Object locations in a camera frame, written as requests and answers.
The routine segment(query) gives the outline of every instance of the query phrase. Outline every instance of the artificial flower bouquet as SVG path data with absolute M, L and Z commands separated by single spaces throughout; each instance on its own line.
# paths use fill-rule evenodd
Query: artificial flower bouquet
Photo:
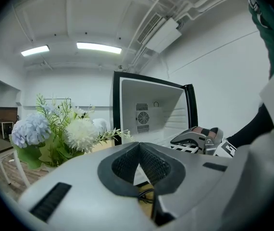
M 57 167 L 71 158 L 92 152 L 94 145 L 116 139 L 116 136 L 132 139 L 128 130 L 107 131 L 104 119 L 91 120 L 89 115 L 94 108 L 82 110 L 69 99 L 59 105 L 54 99 L 52 104 L 46 104 L 43 96 L 38 95 L 37 112 L 18 121 L 10 136 L 19 159 L 30 169 L 39 168 L 42 163 Z

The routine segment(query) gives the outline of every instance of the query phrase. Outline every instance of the fluorescent light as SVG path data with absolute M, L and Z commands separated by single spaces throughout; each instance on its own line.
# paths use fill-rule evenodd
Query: fluorescent light
M 41 53 L 41 52 L 46 52 L 46 51 L 50 51 L 47 45 L 41 46 L 41 47 L 36 47 L 27 51 L 22 51 L 21 54 L 23 56 L 29 56 L 32 54 L 36 54 L 36 53 Z
M 121 48 L 102 45 L 102 44 L 90 44 L 90 43 L 80 43 L 80 42 L 77 43 L 77 47 L 79 49 L 107 51 L 107 52 L 112 52 L 112 53 L 116 53 L 116 54 L 120 54 L 121 50 L 122 50 Z

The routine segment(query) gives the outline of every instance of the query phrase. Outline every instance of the white ceiling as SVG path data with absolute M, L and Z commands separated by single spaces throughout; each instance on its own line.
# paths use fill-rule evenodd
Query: white ceiling
M 127 47 L 154 2 L 13 0 L 0 19 L 0 56 L 7 63 L 25 71 L 99 66 L 117 70 L 119 65 L 127 69 L 140 45 L 135 39 L 128 51 Z M 184 2 L 159 0 L 144 25 L 154 13 L 175 16 Z M 79 50 L 76 46 L 78 41 L 110 45 L 123 50 L 120 55 Z M 21 51 L 42 45 L 48 45 L 50 52 L 28 57 L 21 55 Z M 137 68 L 146 64 L 153 54 L 147 51 L 137 62 Z

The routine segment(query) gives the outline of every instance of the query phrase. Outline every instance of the refrigerator door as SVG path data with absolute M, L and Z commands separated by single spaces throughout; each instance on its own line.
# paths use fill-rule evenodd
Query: refrigerator door
M 170 148 L 170 141 L 198 125 L 192 85 L 181 86 L 142 75 L 114 72 L 111 90 L 111 129 L 129 130 L 135 141 Z M 115 145 L 131 140 L 117 138 Z M 134 184 L 147 178 L 137 168 Z

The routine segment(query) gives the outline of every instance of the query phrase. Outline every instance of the person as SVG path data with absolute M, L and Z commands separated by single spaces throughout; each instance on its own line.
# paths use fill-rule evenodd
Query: person
M 264 0 L 249 0 L 249 11 L 268 50 L 270 79 L 274 75 L 274 11 Z M 258 136 L 270 132 L 273 128 L 271 117 L 265 105 L 262 104 L 253 120 L 227 140 L 238 148 L 242 145 L 251 144 Z M 193 132 L 201 133 L 202 130 L 203 128 L 196 127 Z M 216 134 L 210 131 L 208 136 L 215 138 Z

